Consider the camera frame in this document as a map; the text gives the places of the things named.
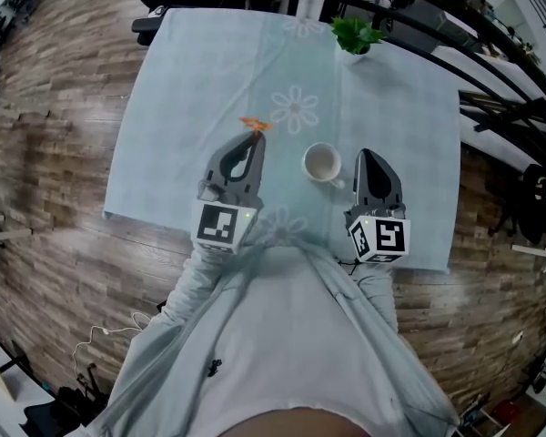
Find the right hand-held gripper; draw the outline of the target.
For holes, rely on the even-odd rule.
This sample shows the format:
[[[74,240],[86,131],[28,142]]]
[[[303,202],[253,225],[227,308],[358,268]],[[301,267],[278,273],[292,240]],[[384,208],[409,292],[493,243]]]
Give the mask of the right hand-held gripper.
[[[370,149],[357,155],[353,195],[354,203],[344,216],[356,261],[390,264],[406,257],[410,220],[401,181],[389,163]]]

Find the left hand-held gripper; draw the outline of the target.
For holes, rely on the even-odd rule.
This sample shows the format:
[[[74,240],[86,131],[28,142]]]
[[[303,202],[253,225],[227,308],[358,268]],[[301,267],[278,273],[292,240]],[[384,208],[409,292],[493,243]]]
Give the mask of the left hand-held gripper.
[[[192,208],[191,239],[203,249],[239,253],[258,219],[266,151],[263,133],[233,137],[210,157]]]

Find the small orange object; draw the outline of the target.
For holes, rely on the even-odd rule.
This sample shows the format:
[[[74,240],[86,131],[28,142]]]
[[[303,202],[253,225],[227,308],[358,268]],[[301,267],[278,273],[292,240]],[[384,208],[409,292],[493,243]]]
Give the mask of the small orange object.
[[[255,134],[270,130],[273,124],[262,121],[258,117],[240,117],[239,121],[247,128],[250,128]]]

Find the white floral cup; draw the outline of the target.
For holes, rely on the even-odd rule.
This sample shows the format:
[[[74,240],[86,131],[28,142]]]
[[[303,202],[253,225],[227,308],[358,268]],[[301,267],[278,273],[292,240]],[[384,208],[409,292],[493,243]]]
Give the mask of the white floral cup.
[[[327,143],[311,145],[304,153],[302,170],[306,178],[322,184],[330,184],[334,188],[343,189],[345,181],[340,177],[342,160],[338,151]]]

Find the person's right forearm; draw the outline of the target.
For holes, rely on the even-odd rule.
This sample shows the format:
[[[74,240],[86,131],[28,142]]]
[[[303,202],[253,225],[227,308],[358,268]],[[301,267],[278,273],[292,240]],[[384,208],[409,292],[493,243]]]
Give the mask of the person's right forearm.
[[[381,317],[398,333],[391,267],[386,264],[363,263],[353,270],[351,277]]]

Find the person's left forearm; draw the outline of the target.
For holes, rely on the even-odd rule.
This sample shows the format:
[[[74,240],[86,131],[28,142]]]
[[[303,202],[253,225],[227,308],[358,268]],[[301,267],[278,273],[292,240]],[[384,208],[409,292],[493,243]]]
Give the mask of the person's left forearm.
[[[193,244],[190,257],[167,302],[149,323],[182,327],[212,295],[233,254],[203,249]]]

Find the pale floral tablecloth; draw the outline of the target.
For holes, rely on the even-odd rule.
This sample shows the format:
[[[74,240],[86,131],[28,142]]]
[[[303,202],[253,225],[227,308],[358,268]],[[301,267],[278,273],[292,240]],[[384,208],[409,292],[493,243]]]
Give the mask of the pale floral tablecloth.
[[[268,125],[259,212],[251,240],[311,241],[340,259],[355,254],[344,214],[350,188],[306,178],[306,150],[323,142],[352,180],[369,148],[399,176],[410,221],[399,266],[448,266],[460,181],[459,95],[445,70],[388,43],[348,65],[320,22],[247,10],[167,12],[126,106],[106,188],[106,214],[191,230],[210,156]]]

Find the green plant white pot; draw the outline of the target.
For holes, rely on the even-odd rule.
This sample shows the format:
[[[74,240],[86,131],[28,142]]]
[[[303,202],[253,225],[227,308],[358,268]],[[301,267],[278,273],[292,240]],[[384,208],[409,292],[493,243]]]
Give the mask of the green plant white pot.
[[[330,27],[340,48],[340,60],[345,66],[361,61],[374,45],[381,44],[385,38],[379,29],[356,16],[334,17]]]

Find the black office chair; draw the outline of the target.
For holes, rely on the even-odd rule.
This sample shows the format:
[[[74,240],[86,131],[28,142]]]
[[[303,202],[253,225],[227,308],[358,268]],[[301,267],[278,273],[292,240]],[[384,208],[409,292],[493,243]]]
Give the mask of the black office chair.
[[[150,46],[167,12],[166,6],[152,10],[147,17],[133,21],[131,31],[136,34],[136,41],[141,46]]]

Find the black bag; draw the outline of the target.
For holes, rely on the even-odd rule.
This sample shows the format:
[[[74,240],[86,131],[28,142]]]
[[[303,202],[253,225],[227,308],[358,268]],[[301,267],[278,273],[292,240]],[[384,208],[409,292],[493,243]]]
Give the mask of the black bag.
[[[500,193],[504,205],[498,223],[488,229],[497,234],[509,220],[509,237],[517,231],[532,245],[539,245],[546,234],[546,169],[530,164],[517,177],[511,177]]]

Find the black metal railing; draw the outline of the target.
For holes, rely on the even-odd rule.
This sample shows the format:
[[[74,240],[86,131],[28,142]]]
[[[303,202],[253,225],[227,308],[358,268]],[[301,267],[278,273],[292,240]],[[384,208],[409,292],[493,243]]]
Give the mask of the black metal railing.
[[[546,76],[466,1],[321,0],[318,19],[349,8],[384,22],[386,40],[459,81],[462,141],[486,154],[513,146],[546,167]]]

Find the person's grey jacket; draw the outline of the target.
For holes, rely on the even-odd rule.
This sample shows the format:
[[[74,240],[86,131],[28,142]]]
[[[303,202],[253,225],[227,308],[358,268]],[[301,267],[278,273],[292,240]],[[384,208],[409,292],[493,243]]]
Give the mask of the person's grey jacket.
[[[389,272],[323,248],[194,247],[88,437],[451,437]]]

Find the person's white shirt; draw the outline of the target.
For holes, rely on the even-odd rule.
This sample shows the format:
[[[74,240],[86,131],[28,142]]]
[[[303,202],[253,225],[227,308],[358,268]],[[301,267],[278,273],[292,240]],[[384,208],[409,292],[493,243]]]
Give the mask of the person's white shirt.
[[[399,437],[378,356],[305,255],[273,248],[217,340],[188,437]]]

